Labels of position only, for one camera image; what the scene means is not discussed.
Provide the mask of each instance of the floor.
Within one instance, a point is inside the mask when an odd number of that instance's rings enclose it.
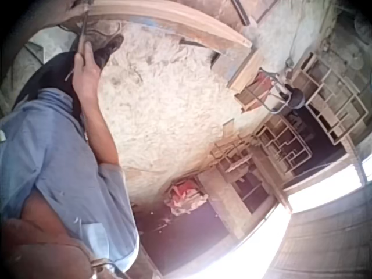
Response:
[[[279,0],[258,26],[243,31],[262,49],[266,70],[282,70],[289,55],[296,63],[317,41],[328,2]],[[148,205],[161,200],[172,179],[203,162],[225,122],[235,119],[236,132],[252,131],[267,112],[241,113],[235,92],[210,70],[212,51],[179,45],[178,37],[137,24],[123,23],[122,33],[123,46],[102,72],[99,101],[130,198]],[[43,45],[45,60],[66,51],[73,40],[74,34],[57,27],[33,38]],[[31,60],[22,50],[13,77],[8,74],[2,85],[4,112],[39,67]]]

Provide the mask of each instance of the forearm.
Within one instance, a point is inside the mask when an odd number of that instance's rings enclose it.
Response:
[[[85,129],[88,143],[99,164],[119,165],[119,156],[110,130],[99,109],[98,102],[94,105],[83,105]]]

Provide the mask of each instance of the person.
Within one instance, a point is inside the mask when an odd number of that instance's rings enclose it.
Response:
[[[1,248],[15,278],[90,278],[93,262],[124,272],[137,257],[138,231],[98,102],[101,70],[123,40],[57,55],[0,120]]]

